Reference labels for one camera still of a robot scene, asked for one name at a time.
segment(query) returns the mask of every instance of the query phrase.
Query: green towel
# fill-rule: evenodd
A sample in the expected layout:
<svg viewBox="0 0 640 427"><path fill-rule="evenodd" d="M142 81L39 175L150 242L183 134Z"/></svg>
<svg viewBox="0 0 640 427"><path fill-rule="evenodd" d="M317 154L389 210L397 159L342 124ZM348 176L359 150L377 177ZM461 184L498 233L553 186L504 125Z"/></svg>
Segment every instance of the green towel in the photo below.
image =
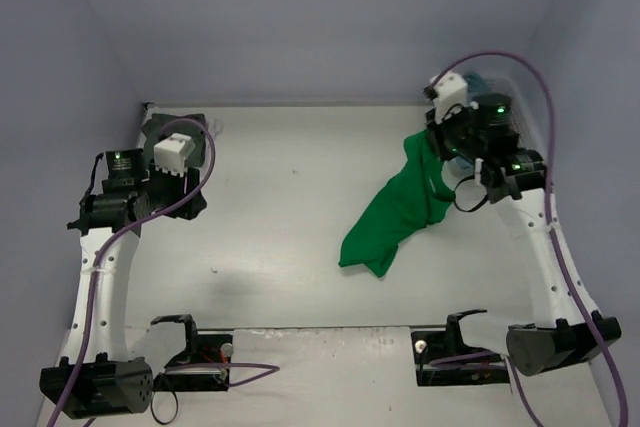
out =
<svg viewBox="0 0 640 427"><path fill-rule="evenodd" d="M442 181L443 163L429 148L424 131L407 137L404 151L404 168L378 192L342 242L340 267L365 264L383 277L399 242L444 219L455 195Z"/></svg>

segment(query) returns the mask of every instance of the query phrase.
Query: black cable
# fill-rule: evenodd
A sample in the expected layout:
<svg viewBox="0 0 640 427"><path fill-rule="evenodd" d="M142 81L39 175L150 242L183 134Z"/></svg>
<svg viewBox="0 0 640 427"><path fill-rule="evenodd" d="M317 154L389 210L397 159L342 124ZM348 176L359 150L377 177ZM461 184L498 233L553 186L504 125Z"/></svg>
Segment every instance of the black cable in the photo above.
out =
<svg viewBox="0 0 640 427"><path fill-rule="evenodd" d="M155 399L155 397L156 397L156 392L154 391L153 395L151 397L151 403L149 405L149 407L151 409L151 416L153 417L153 420L156 421L156 423L158 423L160 425L169 425L174 420L176 420L176 417L178 416L178 411L180 410L180 402L178 402L178 395L176 394L176 389L173 387L173 384L171 383L169 378L166 376L166 374L158 374L158 377L160 377L160 379L158 381L158 384L160 384L161 382L164 382L164 384L169 389L169 392L171 392L171 395L173 395L173 399L176 401L176 411L174 412L173 417L171 417L171 419L166 420L166 421L165 420L160 420L158 418L158 416L156 415L156 412L153 410L153 399Z"/></svg>
<svg viewBox="0 0 640 427"><path fill-rule="evenodd" d="M420 352L420 357L418 358L420 365L420 368L418 369L418 379L420 379L420 383L422 383L422 374L424 372L424 361L425 357L427 356L427 350L429 350L427 349L427 347L422 349L422 352Z"/></svg>
<svg viewBox="0 0 640 427"><path fill-rule="evenodd" d="M91 191L93 191L93 187L96 185L96 171L98 170L98 164L100 163L103 157L104 157L103 152L100 152L98 155L96 155L96 160L93 163L93 169L91 169L91 180L89 181L89 187L84 193L85 197L89 197L91 195Z"/></svg>
<svg viewBox="0 0 640 427"><path fill-rule="evenodd" d="M458 190L458 187L460 187L461 184L469 181L469 180L473 180L475 179L475 177L473 175L470 175L468 177L465 177L464 179L462 179L460 182L458 182L458 184L456 185L455 189L453 189L453 193L455 194L456 191ZM465 210L462 209L459 205L458 205L458 201L457 198L454 197L453 199L453 205L456 206L456 209L458 209L460 212L465 212L465 213L472 213L475 212L477 210L479 210L480 208L482 208L484 206L484 204L486 204L489 201L489 196L485 194L485 196L482 198L482 200L480 202L478 202L474 207L471 207L469 210Z"/></svg>

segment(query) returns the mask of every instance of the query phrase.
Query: lavender wall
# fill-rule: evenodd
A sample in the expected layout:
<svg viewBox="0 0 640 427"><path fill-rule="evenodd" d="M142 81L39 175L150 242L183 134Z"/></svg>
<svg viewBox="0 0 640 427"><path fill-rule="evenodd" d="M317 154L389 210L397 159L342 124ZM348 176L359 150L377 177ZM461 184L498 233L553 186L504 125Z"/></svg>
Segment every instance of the lavender wall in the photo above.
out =
<svg viewBox="0 0 640 427"><path fill-rule="evenodd" d="M0 416L35 424L78 285L77 215L95 154L129 146L136 93L86 0L0 0Z"/></svg>
<svg viewBox="0 0 640 427"><path fill-rule="evenodd" d="M618 316L613 347L640 425L640 0L555 0L530 57L550 79L558 107L558 209L581 277L605 314ZM533 114L546 123L540 97L521 71ZM604 363L594 365L607 408L617 400Z"/></svg>
<svg viewBox="0 0 640 427"><path fill-rule="evenodd" d="M241 103L421 99L458 55L525 50L551 2L89 1L143 100Z"/></svg>

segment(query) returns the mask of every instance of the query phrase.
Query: white table surface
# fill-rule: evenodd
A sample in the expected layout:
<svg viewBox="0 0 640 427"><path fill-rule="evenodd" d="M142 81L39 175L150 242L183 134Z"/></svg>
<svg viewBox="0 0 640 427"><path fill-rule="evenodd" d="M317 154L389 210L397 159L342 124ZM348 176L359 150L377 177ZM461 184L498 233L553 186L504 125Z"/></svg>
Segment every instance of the white table surface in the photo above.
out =
<svg viewBox="0 0 640 427"><path fill-rule="evenodd" d="M530 318L524 272L491 207L451 208L401 245L383 280L340 269L341 242L405 163L421 107L158 108L224 123L208 208L143 228L127 325L191 313L199 327L440 325L471 308Z"/></svg>
<svg viewBox="0 0 640 427"><path fill-rule="evenodd" d="M282 370L229 392L179 393L172 427L520 427L532 426L509 385L418 387L408 328L236 331L234 361ZM256 372L232 369L237 381ZM545 427L609 425L585 365L523 378ZM170 418L169 394L157 412ZM43 406L44 427L53 404ZM82 421L60 417L58 427ZM147 411L98 419L94 427L156 427Z"/></svg>
<svg viewBox="0 0 640 427"><path fill-rule="evenodd" d="M129 336L176 313L207 328L311 328L237 330L234 361L273 363L281 372L227 393L179 394L172 425L533 425L508 385L417 387L409 329L380 327L439 325L469 308L530 316L524 272L490 207L473 215L452 209L402 244L383 280L337 265L344 235L404 165L402 141L422 129L422 108L156 111L204 112L224 131L204 189L208 208L191 222L159 219L143 228ZM232 380L245 375L232 371ZM609 425L586 365L523 383L545 427ZM173 405L160 395L159 413L170 416ZM39 426L51 409L45 401ZM94 424L155 425L148 412Z"/></svg>

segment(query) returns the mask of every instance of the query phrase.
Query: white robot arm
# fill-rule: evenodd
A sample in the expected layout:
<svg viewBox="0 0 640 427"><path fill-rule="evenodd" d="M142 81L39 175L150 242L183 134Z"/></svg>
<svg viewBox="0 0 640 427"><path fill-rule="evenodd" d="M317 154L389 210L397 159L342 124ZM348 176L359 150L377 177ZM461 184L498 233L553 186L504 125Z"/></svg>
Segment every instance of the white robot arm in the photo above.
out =
<svg viewBox="0 0 640 427"><path fill-rule="evenodd" d="M511 358L524 375L535 375L586 362L600 349L571 297L549 238L558 238L571 283L607 343L617 340L620 326L603 318L576 271L555 211L545 212L546 165L542 156L520 146L510 125L511 99L483 94L467 104L467 85L455 72L425 89L434 108L427 112L427 141L444 161L461 156L475 167L473 179L505 223L529 281L533 315L513 319L484 310L449 316L452 355L483 348Z"/></svg>
<svg viewBox="0 0 640 427"><path fill-rule="evenodd" d="M176 353L197 350L197 329L189 315L156 318L130 348L124 337L129 272L141 225L160 215L192 220L206 208L198 169L185 167L194 148L190 137L172 134L154 146L149 165L142 149L107 152L109 175L102 182L103 193L93 195L102 154L96 158L80 217L68 224L80 231L82 249L71 331L59 365L40 374L40 390L70 418L144 412L154 376ZM213 159L203 182L212 166ZM79 366L73 364L78 358Z"/></svg>

